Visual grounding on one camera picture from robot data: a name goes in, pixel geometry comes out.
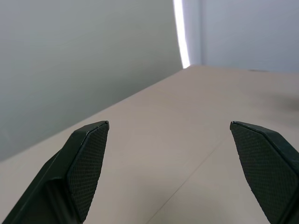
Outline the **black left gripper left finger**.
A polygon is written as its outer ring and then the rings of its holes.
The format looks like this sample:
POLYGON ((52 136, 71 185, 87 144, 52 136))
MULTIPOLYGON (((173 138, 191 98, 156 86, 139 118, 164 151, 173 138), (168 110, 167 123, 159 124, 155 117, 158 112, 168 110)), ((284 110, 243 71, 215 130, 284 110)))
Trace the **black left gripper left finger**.
POLYGON ((5 224, 82 224, 101 174, 109 122, 75 130, 39 170, 5 224))

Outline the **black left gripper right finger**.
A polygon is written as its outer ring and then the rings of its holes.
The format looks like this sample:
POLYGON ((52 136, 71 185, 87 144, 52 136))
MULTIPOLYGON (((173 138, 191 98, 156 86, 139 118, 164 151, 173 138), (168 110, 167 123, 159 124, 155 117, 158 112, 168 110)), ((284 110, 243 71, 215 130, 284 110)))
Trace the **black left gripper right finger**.
POLYGON ((246 181, 271 224, 299 222, 299 153, 278 132, 230 124, 246 181))

